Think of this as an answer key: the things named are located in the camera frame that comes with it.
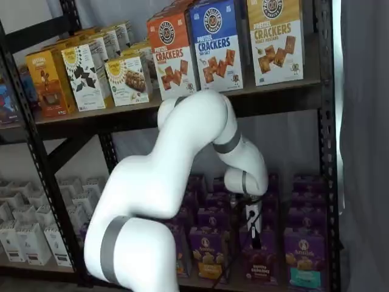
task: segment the cable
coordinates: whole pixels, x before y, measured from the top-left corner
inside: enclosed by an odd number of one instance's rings
[[[262,214],[262,208],[261,210],[259,211],[258,215],[255,217],[254,221],[251,223],[251,226],[250,226],[250,229],[254,228],[255,227],[255,222],[259,219],[259,217],[261,216]],[[252,218],[253,216],[249,217],[249,219],[247,219],[246,223],[247,224],[250,219]],[[246,245],[248,239],[250,238],[250,235],[251,235],[251,232],[248,232],[247,233],[247,236],[246,238],[244,239],[244,243],[242,244],[239,252],[237,252],[235,254],[235,256],[232,258],[232,260],[229,262],[229,264],[226,266],[225,269],[222,269],[222,273],[220,274],[220,276],[215,280],[215,282],[213,283],[212,287],[211,287],[211,290],[212,289],[215,289],[215,287],[217,286],[217,284],[220,282],[220,280],[223,278],[223,276],[225,276],[226,272],[231,268],[232,264],[237,260],[237,258],[240,256],[240,254],[242,253],[242,250],[243,250],[243,246]]]

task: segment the metal shelving unit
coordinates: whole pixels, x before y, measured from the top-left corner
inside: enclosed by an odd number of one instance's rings
[[[106,285],[88,275],[82,248],[72,228],[55,173],[93,135],[97,134],[109,171],[117,164],[111,133],[152,128],[157,125],[157,110],[161,103],[159,92],[154,92],[150,103],[120,106],[113,109],[75,113],[54,119],[42,119],[30,111],[26,94],[21,86],[12,54],[34,44],[60,35],[72,34],[80,29],[80,20],[74,0],[60,0],[64,15],[44,23],[6,35],[0,23],[0,73],[18,110],[18,124],[0,125],[0,145],[26,142],[36,170],[49,199],[53,214],[61,230],[73,264],[73,272],[44,271],[23,266],[0,266],[0,275],[31,277],[36,279],[77,282],[82,286]],[[256,87],[248,79],[245,88],[228,92],[237,117],[290,111],[317,110],[320,171],[328,180],[328,260],[329,291],[340,291],[339,217],[337,203],[337,164],[335,134],[334,70],[332,53],[332,1],[315,0],[317,33],[306,40],[306,66],[304,80]],[[51,154],[47,154],[43,140],[66,138]],[[180,281],[184,291],[200,291],[207,286],[193,287],[190,280]],[[269,288],[285,291],[282,288]],[[248,291],[237,281],[228,290]]]

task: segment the cracker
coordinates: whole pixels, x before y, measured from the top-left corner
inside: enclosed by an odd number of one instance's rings
[[[162,79],[162,84],[164,85],[165,90],[171,89],[170,78],[171,78],[171,77],[168,76],[168,75],[164,75],[164,76],[161,77],[161,79]]]
[[[227,65],[233,66],[233,62],[235,61],[235,50],[227,49],[227,53],[225,54],[225,62]]]
[[[279,47],[277,50],[277,54],[275,54],[274,64],[282,68],[282,66],[284,65],[285,56],[286,56],[285,50]]]
[[[208,59],[208,64],[212,74],[218,70],[218,61],[216,60],[216,57]]]
[[[288,35],[286,37],[286,43],[285,43],[285,52],[287,54],[293,55],[294,53],[294,46],[296,44],[296,37],[292,35]]]
[[[216,74],[224,78],[226,70],[227,70],[227,63],[223,60],[220,60],[218,69],[216,70]]]
[[[181,74],[188,75],[188,61],[181,60],[180,71],[181,71]]]
[[[210,83],[213,81],[213,75],[209,67],[204,68],[203,70],[205,82]]]
[[[265,48],[265,53],[266,53],[267,59],[269,59],[269,63],[273,62],[273,60],[275,58],[275,51],[274,51],[273,45],[270,45],[267,48]]]
[[[181,84],[181,77],[182,77],[181,71],[174,70],[173,82],[178,86],[180,86]]]
[[[262,74],[270,71],[270,62],[266,56],[259,58],[258,62],[260,64]]]

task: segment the pretzel crackers box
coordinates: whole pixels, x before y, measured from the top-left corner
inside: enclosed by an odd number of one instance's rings
[[[303,78],[300,0],[247,0],[255,84]]]
[[[243,88],[234,0],[201,1],[190,9],[201,89]]]
[[[185,19],[187,5],[172,5],[147,22],[162,100],[189,96],[198,90]]]

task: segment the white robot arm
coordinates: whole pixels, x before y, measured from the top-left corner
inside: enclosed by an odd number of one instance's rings
[[[173,235],[162,223],[180,206],[196,154],[213,143],[229,168],[226,188],[260,196],[267,190],[261,153],[238,130],[230,101],[214,91],[164,101],[160,133],[147,156],[114,169],[93,214],[84,245],[88,271],[134,292],[177,292]]]

